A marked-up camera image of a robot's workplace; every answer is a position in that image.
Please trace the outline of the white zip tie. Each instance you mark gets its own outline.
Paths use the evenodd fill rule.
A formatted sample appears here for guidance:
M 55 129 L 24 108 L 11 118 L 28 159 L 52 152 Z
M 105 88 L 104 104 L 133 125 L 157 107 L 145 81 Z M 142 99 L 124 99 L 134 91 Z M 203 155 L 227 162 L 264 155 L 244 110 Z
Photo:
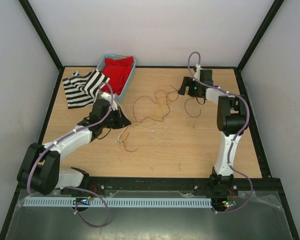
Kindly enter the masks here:
M 123 107 L 121 105 L 118 105 L 118 108 L 120 108 L 121 112 L 123 113 L 123 115 L 126 117 L 126 112 L 125 110 L 123 109 Z

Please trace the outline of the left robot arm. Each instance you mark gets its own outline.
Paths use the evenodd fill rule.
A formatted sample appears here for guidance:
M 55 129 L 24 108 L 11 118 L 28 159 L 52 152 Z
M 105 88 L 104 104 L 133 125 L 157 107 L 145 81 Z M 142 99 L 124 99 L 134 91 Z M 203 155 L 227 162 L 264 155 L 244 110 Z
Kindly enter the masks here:
M 76 167 L 61 169 L 61 162 L 78 148 L 99 139 L 104 129 L 117 130 L 131 125 L 116 102 L 98 99 L 87 117 L 54 141 L 32 143 L 25 153 L 17 181 L 28 193 L 48 195 L 55 189 L 73 188 L 84 194 L 90 188 L 89 174 Z

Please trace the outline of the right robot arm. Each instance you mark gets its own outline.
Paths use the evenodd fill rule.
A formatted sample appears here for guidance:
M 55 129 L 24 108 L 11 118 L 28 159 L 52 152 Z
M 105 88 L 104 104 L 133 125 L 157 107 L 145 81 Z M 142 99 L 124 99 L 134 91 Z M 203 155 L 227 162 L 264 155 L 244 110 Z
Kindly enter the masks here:
M 196 65 L 193 76 L 183 78 L 179 95 L 202 98 L 217 105 L 216 123 L 221 134 L 219 153 L 209 177 L 208 189 L 226 195 L 234 186 L 234 162 L 239 141 L 248 128 L 250 112 L 242 95 L 229 93 L 214 85 L 213 71 Z

